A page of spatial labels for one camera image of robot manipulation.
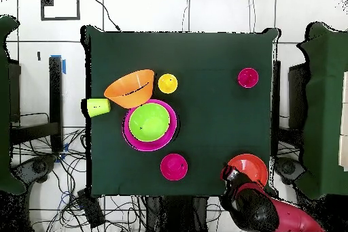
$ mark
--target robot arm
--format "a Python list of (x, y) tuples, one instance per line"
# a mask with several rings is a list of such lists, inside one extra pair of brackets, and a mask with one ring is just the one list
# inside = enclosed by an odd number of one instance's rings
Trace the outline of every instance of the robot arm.
[(234, 167), (222, 170), (226, 192), (221, 206), (242, 230), (260, 232), (325, 232), (305, 211), (273, 199)]

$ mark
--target white tile floor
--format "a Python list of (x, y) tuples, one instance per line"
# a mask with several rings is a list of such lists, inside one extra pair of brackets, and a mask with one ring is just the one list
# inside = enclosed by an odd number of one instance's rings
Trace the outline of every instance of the white tile floor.
[[(104, 2), (110, 18), (123, 31), (184, 31), (188, 30), (188, 11), (183, 21), (186, 0), (99, 0)], [(46, 16), (74, 16), (75, 0), (54, 0), (53, 7), (45, 7)], [(103, 7), (95, 0), (80, 0), (80, 20), (41, 21), (40, 0), (0, 0), (0, 15), (9, 14), (20, 21), (18, 32), (14, 31), (7, 37), (6, 46), (12, 59), (19, 59), (22, 65), (20, 78), (21, 113), (49, 113), (48, 98), (48, 57), (61, 55), (67, 62), (67, 72), (63, 74), (63, 107), (64, 132), (71, 133), (82, 130), (85, 120), (80, 112), (80, 101), (85, 97), (84, 50), (80, 44), (80, 28), (85, 24), (94, 25), (102, 30), (114, 31), (115, 26), (109, 21)], [(281, 105), (280, 114), (288, 116), (288, 68), (304, 62), (305, 58), (296, 47), (296, 43), (304, 39), (306, 26), (310, 22), (324, 21), (338, 30), (348, 28), (348, 14), (343, 0), (190, 0), (190, 30), (204, 32), (243, 32), (249, 30), (262, 32), (265, 28), (281, 29), (278, 59), (281, 61)], [(43, 116), (27, 116), (22, 118), (22, 125), (45, 122)], [(281, 118), (280, 125), (288, 126), (287, 118)], [(45, 146), (34, 141), (35, 147)], [(69, 149), (83, 151), (77, 139)], [(15, 155), (12, 164), (18, 164), (30, 156), (21, 150), (21, 156)], [(70, 164), (74, 158), (67, 156), (65, 161)], [(73, 172), (76, 190), (84, 188), (86, 183), (86, 162), (80, 160)], [(62, 191), (68, 190), (67, 174), (57, 163), (54, 171), (59, 177)], [(281, 183), (279, 176), (274, 176), (274, 187), (281, 198), (296, 202), (294, 190)], [(30, 215), (32, 223), (52, 220), (62, 201), (62, 193), (58, 188), (58, 180), (51, 173), (47, 182), (35, 184), (31, 193)], [(125, 204), (121, 210), (112, 212), (117, 205), (130, 201), (130, 197), (105, 197), (100, 199), (101, 207), (109, 221), (127, 220), (127, 211), (131, 206)], [(209, 203), (219, 204), (216, 197)], [(207, 220), (218, 216), (218, 207), (210, 205)], [(67, 220), (76, 225), (76, 219)], [(48, 222), (34, 225), (36, 232), (45, 232)], [(209, 232), (241, 232), (228, 212), (222, 212), (219, 220), (208, 222)], [(131, 225), (137, 232), (139, 221)], [(85, 232), (91, 232), (89, 225), (83, 226)], [(99, 227), (99, 232), (118, 232), (120, 227), (110, 225)], [(81, 232), (80, 228), (66, 228), (55, 223), (51, 232)]]

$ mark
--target dark green tablecloth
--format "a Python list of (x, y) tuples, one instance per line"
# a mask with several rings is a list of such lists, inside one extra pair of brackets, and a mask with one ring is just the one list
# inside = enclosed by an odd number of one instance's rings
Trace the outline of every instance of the dark green tablecloth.
[(300, 47), (309, 61), (311, 79), (306, 87), (308, 116), (303, 131), (307, 172), (296, 183), (312, 199), (325, 194), (348, 195), (348, 172), (338, 165), (348, 33), (312, 23)]
[[(103, 98), (109, 84), (130, 72), (153, 69), (152, 98), (167, 102), (181, 122), (175, 141), (154, 152), (136, 151), (122, 136), (126, 110), (111, 102), (110, 113), (92, 118), (92, 194), (221, 195), (220, 172), (232, 157), (248, 152), (268, 166), (276, 29), (264, 34), (104, 33), (87, 26), (85, 32), (92, 98)], [(259, 73), (254, 88), (237, 84), (245, 67)], [(179, 82), (170, 95), (157, 86), (164, 73)], [(177, 182), (160, 172), (162, 158), (173, 152), (188, 162), (187, 175)]]

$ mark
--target green bowl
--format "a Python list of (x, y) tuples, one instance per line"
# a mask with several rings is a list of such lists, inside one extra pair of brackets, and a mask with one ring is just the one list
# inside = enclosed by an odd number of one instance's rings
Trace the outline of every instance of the green bowl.
[(157, 103), (139, 106), (129, 118), (129, 130), (143, 142), (160, 139), (169, 128), (169, 113)]

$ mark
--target magenta bowl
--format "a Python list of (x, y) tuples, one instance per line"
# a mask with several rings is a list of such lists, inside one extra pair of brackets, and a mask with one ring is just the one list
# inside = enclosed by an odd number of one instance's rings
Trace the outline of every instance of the magenta bowl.
[(188, 171), (188, 163), (182, 155), (168, 154), (160, 163), (160, 171), (168, 180), (180, 180), (185, 177)]
[(126, 114), (122, 124), (122, 134), (126, 142), (138, 151), (155, 151), (166, 146), (174, 136), (177, 128), (177, 116), (171, 106), (161, 100), (150, 99), (146, 103), (157, 103), (167, 109), (169, 113), (169, 128), (167, 132), (160, 138), (152, 142), (142, 142), (135, 138), (129, 130), (129, 118), (136, 108), (132, 108)]

